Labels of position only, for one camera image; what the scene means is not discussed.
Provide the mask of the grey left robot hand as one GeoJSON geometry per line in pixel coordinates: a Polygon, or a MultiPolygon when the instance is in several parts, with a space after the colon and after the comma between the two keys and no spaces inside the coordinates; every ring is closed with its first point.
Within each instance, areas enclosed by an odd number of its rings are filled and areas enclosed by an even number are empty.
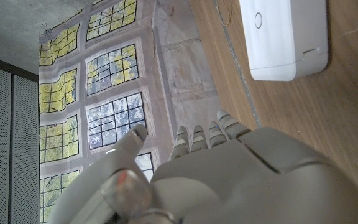
{"type": "Polygon", "coordinates": [[[180,127],[168,162],[147,179],[147,137],[131,128],[61,194],[50,223],[358,223],[358,187],[305,143],[250,130],[226,111],[193,139],[180,127]]]}

